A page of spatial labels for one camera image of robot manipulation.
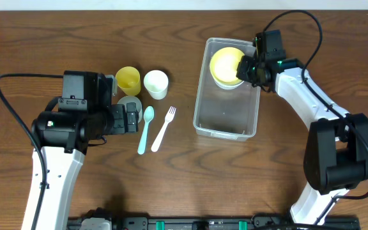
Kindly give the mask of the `yellow plastic cup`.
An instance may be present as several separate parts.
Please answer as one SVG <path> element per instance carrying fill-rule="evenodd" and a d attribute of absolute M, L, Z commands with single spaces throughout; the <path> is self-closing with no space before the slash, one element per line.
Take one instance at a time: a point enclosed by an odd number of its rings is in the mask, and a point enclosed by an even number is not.
<path fill-rule="evenodd" d="M 126 66 L 116 73 L 118 87 L 128 96 L 136 96 L 141 91 L 141 77 L 139 71 L 132 67 Z"/>

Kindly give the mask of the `cream white plastic cup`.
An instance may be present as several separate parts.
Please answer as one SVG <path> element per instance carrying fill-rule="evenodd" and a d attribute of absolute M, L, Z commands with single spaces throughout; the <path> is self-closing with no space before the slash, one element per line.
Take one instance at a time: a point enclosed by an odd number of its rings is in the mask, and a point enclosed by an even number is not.
<path fill-rule="evenodd" d="M 168 76 L 160 70 L 152 70 L 144 76 L 144 87 L 155 100 L 162 100 L 167 95 Z"/>

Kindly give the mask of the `clear plastic container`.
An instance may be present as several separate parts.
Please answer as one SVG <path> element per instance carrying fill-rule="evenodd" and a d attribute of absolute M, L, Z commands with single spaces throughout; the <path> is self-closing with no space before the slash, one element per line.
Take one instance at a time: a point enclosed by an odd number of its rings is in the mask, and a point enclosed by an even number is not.
<path fill-rule="evenodd" d="M 256 133 L 260 88 L 242 82 L 234 89 L 223 89 L 210 71 L 211 59 L 217 51 L 234 47 L 251 56 L 255 52 L 252 42 L 230 38 L 209 38 L 206 42 L 193 126 L 196 133 L 207 137 L 246 141 Z"/>

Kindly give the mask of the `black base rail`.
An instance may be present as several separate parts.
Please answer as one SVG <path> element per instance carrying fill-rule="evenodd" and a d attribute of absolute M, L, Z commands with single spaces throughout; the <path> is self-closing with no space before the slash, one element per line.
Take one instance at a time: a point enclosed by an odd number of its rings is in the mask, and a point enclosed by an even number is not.
<path fill-rule="evenodd" d="M 255 215 L 251 218 L 73 218 L 67 229 L 116 229 L 116 230 L 223 230 L 223 229 L 298 229 L 286 217 L 276 215 Z"/>

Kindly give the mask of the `grey plastic cup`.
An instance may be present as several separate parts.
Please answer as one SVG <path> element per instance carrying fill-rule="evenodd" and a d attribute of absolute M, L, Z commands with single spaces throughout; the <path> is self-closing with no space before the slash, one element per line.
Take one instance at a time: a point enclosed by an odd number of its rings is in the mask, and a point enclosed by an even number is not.
<path fill-rule="evenodd" d="M 130 103 L 130 102 L 134 102 L 136 105 L 136 110 L 139 115 L 138 123 L 140 123 L 142 120 L 143 111 L 142 111 L 142 103 L 137 97 L 124 96 L 118 101 L 118 104 L 123 104 L 124 106 L 127 106 L 127 103 Z"/>

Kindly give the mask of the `cream white plastic fork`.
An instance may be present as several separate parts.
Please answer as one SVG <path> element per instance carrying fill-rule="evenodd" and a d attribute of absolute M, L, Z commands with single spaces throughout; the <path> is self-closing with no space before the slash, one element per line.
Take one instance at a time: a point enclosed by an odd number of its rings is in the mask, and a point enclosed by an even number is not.
<path fill-rule="evenodd" d="M 156 139 L 154 140 L 151 146 L 152 152 L 158 151 L 161 145 L 162 139 L 164 137 L 165 131 L 167 130 L 167 126 L 174 119 L 175 113 L 176 113 L 176 108 L 174 106 L 170 106 L 169 110 L 167 111 L 167 114 L 165 115 L 164 124 L 162 125 L 158 135 L 156 136 Z"/>

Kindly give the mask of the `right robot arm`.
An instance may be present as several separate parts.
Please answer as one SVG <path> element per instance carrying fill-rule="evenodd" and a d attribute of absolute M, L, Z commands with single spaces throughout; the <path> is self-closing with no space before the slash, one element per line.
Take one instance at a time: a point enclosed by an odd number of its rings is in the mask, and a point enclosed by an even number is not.
<path fill-rule="evenodd" d="M 298 59 L 288 59 L 279 30 L 258 33 L 253 56 L 243 56 L 237 78 L 273 91 L 292 106 L 309 130 L 303 169 L 307 184 L 289 210 L 295 224 L 321 226 L 340 199 L 368 180 L 368 118 L 338 106 Z"/>

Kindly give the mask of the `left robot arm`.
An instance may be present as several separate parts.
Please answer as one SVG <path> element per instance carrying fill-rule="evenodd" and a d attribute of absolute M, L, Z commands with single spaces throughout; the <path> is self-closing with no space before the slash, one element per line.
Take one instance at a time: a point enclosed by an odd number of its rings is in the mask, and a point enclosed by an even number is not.
<path fill-rule="evenodd" d="M 138 131 L 136 104 L 113 104 L 113 75 L 65 71 L 61 96 L 32 122 L 40 149 L 33 151 L 31 189 L 23 229 L 65 229 L 73 189 L 89 142 Z"/>

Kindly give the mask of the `mint green plastic spoon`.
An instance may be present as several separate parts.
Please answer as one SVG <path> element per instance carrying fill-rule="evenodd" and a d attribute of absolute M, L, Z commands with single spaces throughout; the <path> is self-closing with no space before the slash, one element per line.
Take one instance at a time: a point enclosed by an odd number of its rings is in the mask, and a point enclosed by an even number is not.
<path fill-rule="evenodd" d="M 147 142 L 147 137 L 148 137 L 148 128 L 150 125 L 150 122 L 153 120 L 153 118 L 155 117 L 155 110 L 152 106 L 148 106 L 143 114 L 143 119 L 144 119 L 144 127 L 143 127 L 143 131 L 142 131 L 142 135 L 141 135 L 141 139 L 139 142 L 139 146 L 137 149 L 137 153 L 139 155 L 143 155 L 146 151 L 146 142 Z"/>

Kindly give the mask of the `yellow plastic bowl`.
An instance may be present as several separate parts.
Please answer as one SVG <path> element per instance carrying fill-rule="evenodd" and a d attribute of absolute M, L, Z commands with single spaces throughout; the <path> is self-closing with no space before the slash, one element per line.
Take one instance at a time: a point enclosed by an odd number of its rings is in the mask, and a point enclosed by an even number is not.
<path fill-rule="evenodd" d="M 212 77 L 225 86 L 235 86 L 243 82 L 236 76 L 243 56 L 244 53 L 234 47 L 225 47 L 216 51 L 210 61 Z"/>

